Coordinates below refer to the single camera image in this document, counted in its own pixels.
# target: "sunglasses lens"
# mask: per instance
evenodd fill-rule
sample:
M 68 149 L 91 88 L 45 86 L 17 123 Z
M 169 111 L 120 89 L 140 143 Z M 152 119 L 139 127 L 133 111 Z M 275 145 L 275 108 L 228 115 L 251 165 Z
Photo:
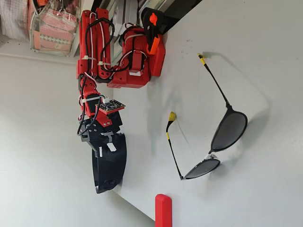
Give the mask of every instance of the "sunglasses lens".
M 186 179 L 192 179 L 203 176 L 212 170 L 216 169 L 220 164 L 218 159 L 207 159 L 196 165 L 189 173 L 184 177 Z
M 212 142 L 213 150 L 223 150 L 235 143 L 244 133 L 247 125 L 247 118 L 242 113 L 231 113 L 228 115 L 219 128 Z

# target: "black cable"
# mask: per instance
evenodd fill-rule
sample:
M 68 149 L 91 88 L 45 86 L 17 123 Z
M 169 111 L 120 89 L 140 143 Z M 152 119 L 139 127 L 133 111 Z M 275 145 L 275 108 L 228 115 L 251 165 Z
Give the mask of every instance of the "black cable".
M 123 34 L 122 34 L 122 40 L 123 40 L 124 42 L 125 42 L 125 34 L 126 34 L 128 31 L 130 31 L 131 29 L 134 29 L 134 28 L 139 28 L 139 27 L 138 27 L 138 26 L 131 26 L 131 27 L 127 28 L 127 29 L 123 32 Z M 113 36 L 114 36 L 114 32 L 112 32 L 112 35 L 111 35 L 111 37 L 110 37 L 110 39 L 109 39 L 109 42 L 105 44 L 104 48 L 103 48 L 102 51 L 101 51 L 101 54 L 100 54 L 101 59 L 102 59 L 103 51 L 105 51 L 106 47 L 108 46 L 108 44 L 110 43 L 110 41 L 113 39 Z M 119 70 L 107 70 L 107 69 L 105 69 L 105 67 L 104 67 L 103 65 L 101 65 L 101 69 L 102 69 L 103 71 L 105 71 L 105 72 L 122 72 L 122 71 L 126 70 L 126 69 L 129 67 L 129 65 L 130 65 L 130 64 L 128 63 L 128 65 L 127 65 L 126 67 L 124 67 L 124 68 L 122 68 L 122 69 L 119 69 Z
M 97 110 L 96 110 L 96 113 L 95 113 L 95 116 L 94 116 L 93 120 L 91 121 L 91 123 L 89 124 L 89 126 L 84 131 L 82 131 L 81 133 L 79 133 L 80 129 L 81 129 L 81 126 L 83 124 L 83 121 L 84 121 L 84 117 L 82 118 L 82 120 L 81 120 L 82 124 L 80 124 L 78 132 L 77 132 L 78 136 L 81 136 L 84 133 L 86 133 L 91 128 L 91 126 L 94 124 L 94 122 L 96 121 L 97 115 L 99 113 L 100 106 L 101 106 L 101 96 L 99 97 L 98 104 L 97 104 Z
M 109 21 L 109 20 L 107 20 L 106 18 L 103 18 L 103 17 L 102 17 L 102 18 L 100 18 L 100 19 L 98 19 L 98 20 L 95 20 L 93 23 L 91 23 L 91 24 L 89 24 L 89 25 L 87 26 L 86 31 L 85 31 L 85 50 L 86 50 L 86 55 L 87 55 L 87 56 L 89 55 L 89 48 L 88 48 L 88 44 L 87 44 L 87 35 L 88 35 L 88 32 L 89 32 L 89 29 L 90 29 L 91 27 L 95 26 L 96 24 L 98 24 L 98 23 L 101 22 L 101 21 L 109 22 L 109 23 L 111 23 L 112 25 L 114 25 L 111 21 Z M 88 74 L 89 74 L 89 68 L 90 68 L 90 61 L 88 61 L 88 68 L 87 68 L 87 73 L 88 73 Z M 84 76 L 85 76 L 85 78 L 84 78 L 84 80 L 83 80 L 83 84 L 82 84 L 82 87 L 81 87 L 81 98 L 82 98 L 82 99 L 84 98 L 84 97 L 83 97 L 83 90 L 84 90 L 85 82 L 86 82 L 86 79 L 87 79 L 87 76 L 86 76 L 86 75 L 84 75 Z M 83 103 L 82 119 L 81 119 L 81 122 L 80 122 L 79 127 L 78 127 L 78 130 L 77 130 L 77 135 L 78 135 L 78 136 L 83 135 L 85 132 L 87 132 L 87 131 L 91 128 L 91 126 L 93 125 L 93 123 L 94 123 L 95 120 L 96 120 L 97 114 L 98 114 L 98 112 L 99 112 L 100 105 L 101 105 L 101 97 L 99 98 L 99 101 L 98 101 L 97 110 L 96 110 L 94 119 L 92 120 L 92 122 L 91 122 L 91 124 L 89 125 L 89 127 L 87 127 L 84 131 L 82 131 L 82 132 L 80 133 L 81 127 L 82 127 L 83 122 L 84 122 L 84 116 L 85 116 L 85 103 Z
M 129 55 L 131 56 L 131 58 L 130 58 L 130 60 L 129 60 L 129 62 L 128 62 L 128 64 L 129 64 L 130 66 L 133 66 L 134 41 L 135 41 L 135 39 L 136 39 L 136 37 L 134 36 L 134 37 L 133 37 L 133 47 L 132 47 L 132 52 L 129 54 Z

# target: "plastic bag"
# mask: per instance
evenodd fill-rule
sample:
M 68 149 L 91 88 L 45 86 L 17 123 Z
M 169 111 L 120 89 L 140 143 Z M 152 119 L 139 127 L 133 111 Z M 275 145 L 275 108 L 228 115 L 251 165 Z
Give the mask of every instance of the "plastic bag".
M 34 14 L 30 29 L 32 50 L 69 55 L 75 37 L 80 8 L 78 0 L 49 0 Z
M 2 34 L 28 41 L 27 0 L 0 0 Z

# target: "sunglasses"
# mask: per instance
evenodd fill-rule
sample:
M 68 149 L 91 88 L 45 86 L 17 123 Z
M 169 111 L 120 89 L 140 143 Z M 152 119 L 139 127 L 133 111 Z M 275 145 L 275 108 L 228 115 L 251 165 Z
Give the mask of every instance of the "sunglasses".
M 227 111 L 214 134 L 214 137 L 213 137 L 213 140 L 211 143 L 211 150 L 209 151 L 207 156 L 204 158 L 204 160 L 202 162 L 198 163 L 194 168 L 192 168 L 192 170 L 190 170 L 188 172 L 188 174 L 186 174 L 184 177 L 182 176 L 182 174 L 179 170 L 179 167 L 177 165 L 174 151 L 172 149 L 171 141 L 169 138 L 168 129 L 169 129 L 170 125 L 176 120 L 176 117 L 177 117 L 174 112 L 170 113 L 169 122 L 168 122 L 167 128 L 166 128 L 166 135 L 167 135 L 167 140 L 169 142 L 170 149 L 171 149 L 172 155 L 174 157 L 175 164 L 176 164 L 176 167 L 177 167 L 181 180 L 197 178 L 197 177 L 203 176 L 203 175 L 213 171 L 214 169 L 216 169 L 220 165 L 221 162 L 217 158 L 217 156 L 214 155 L 213 153 L 225 150 L 225 149 L 229 148 L 230 146 L 232 146 L 235 142 L 237 142 L 238 139 L 240 139 L 240 137 L 243 135 L 243 133 L 247 127 L 247 122 L 248 122 L 247 116 L 245 114 L 234 111 L 232 109 L 232 106 L 228 102 L 228 100 L 225 97 L 223 91 L 221 90 L 219 84 L 217 83 L 216 79 L 214 78 L 212 72 L 210 71 L 207 64 L 205 63 L 205 61 L 204 61 L 205 58 L 203 57 L 203 55 L 198 54 L 198 57 L 200 58 L 200 61 L 205 66 L 207 71 L 212 75 L 216 85 L 218 86 L 218 88 L 226 102 Z

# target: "sunglasses frame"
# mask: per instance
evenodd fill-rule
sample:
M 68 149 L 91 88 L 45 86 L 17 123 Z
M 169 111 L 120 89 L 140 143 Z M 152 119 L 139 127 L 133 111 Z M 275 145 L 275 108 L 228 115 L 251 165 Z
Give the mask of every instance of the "sunglasses frame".
M 217 129 L 216 129 L 216 132 L 214 133 L 214 136 L 213 136 L 213 139 L 212 139 L 212 142 L 211 142 L 211 150 L 210 150 L 209 153 L 206 155 L 206 157 L 204 158 L 204 160 L 203 160 L 202 162 L 198 163 L 194 168 L 192 168 L 184 177 L 182 176 L 182 174 L 181 174 L 181 172 L 180 172 L 180 170 L 179 170 L 179 167 L 178 167 L 178 165 L 177 165 L 177 161 L 176 161 L 174 152 L 173 152 L 173 150 L 172 150 L 172 145 L 171 145 L 170 138 L 169 138 L 169 134 L 168 134 L 168 128 L 169 128 L 169 126 L 175 121 L 176 116 L 174 117 L 173 120 L 171 120 L 171 119 L 169 118 L 169 122 L 168 122 L 168 125 L 167 125 L 167 128 L 166 128 L 166 134 L 167 134 L 167 139 L 168 139 L 168 141 L 169 141 L 170 149 L 171 149 L 172 155 L 173 155 L 173 157 L 174 157 L 175 164 L 176 164 L 176 167 L 177 167 L 177 170 L 178 170 L 178 173 L 179 173 L 179 176 L 180 176 L 180 179 L 181 179 L 181 180 L 194 179 L 194 178 L 203 176 L 203 175 L 205 175 L 205 174 L 207 174 L 207 173 L 209 173 L 209 172 L 215 170 L 215 169 L 220 165 L 221 162 L 220 162 L 220 160 L 217 158 L 217 156 L 214 155 L 214 154 L 212 154 L 212 153 L 213 153 L 213 152 L 219 152 L 219 151 L 225 150 L 225 149 L 231 147 L 233 144 L 235 144 L 235 143 L 241 138 L 241 136 L 244 134 L 244 132 L 245 132 L 245 130 L 246 130 L 246 128 L 247 128 L 247 124 L 248 124 L 247 116 L 246 116 L 244 113 L 233 110 L 232 106 L 230 105 L 230 103 L 228 102 L 227 98 L 225 97 L 223 91 L 221 90 L 219 84 L 217 83 L 216 79 L 214 78 L 212 72 L 210 71 L 210 69 L 208 68 L 207 64 L 205 63 L 204 57 L 203 57 L 201 54 L 198 54 L 198 57 L 200 58 L 202 64 L 205 66 L 205 68 L 207 69 L 207 71 L 208 71 L 208 72 L 211 74 L 211 76 L 213 77 L 213 79 L 214 79 L 216 85 L 218 86 L 218 88 L 219 88 L 219 90 L 220 90 L 220 92 L 221 92 L 221 94 L 222 94 L 222 96 L 223 96 L 223 98 L 224 98 L 224 100 L 225 100 L 227 111 L 226 111 L 224 117 L 222 118 L 222 120 L 220 121 L 219 126 L 218 126 Z M 234 113 L 234 114 L 241 114 L 241 115 L 244 116 L 244 118 L 245 118 L 245 125 L 244 125 L 244 128 L 243 128 L 241 134 L 240 134 L 239 137 L 238 137 L 232 144 L 230 144 L 229 146 L 227 146 L 227 147 L 225 147 L 225 148 L 222 148 L 222 149 L 213 149 L 214 139 L 216 138 L 216 136 L 217 136 L 217 134 L 218 134 L 218 132 L 219 132 L 220 127 L 222 126 L 222 124 L 224 123 L 224 121 L 225 121 L 231 114 L 233 114 L 233 113 Z M 193 173 L 193 172 L 195 171 L 195 169 L 196 169 L 197 167 L 199 167 L 200 165 L 202 165 L 202 164 L 205 163 L 205 162 L 210 162 L 210 161 L 212 161 L 212 162 L 213 162 L 213 161 L 217 161 L 217 165 L 216 165 L 213 169 L 211 169 L 209 172 L 206 172 L 205 174 L 199 175 L 199 176 L 196 176 L 196 177 L 188 177 L 191 173 Z

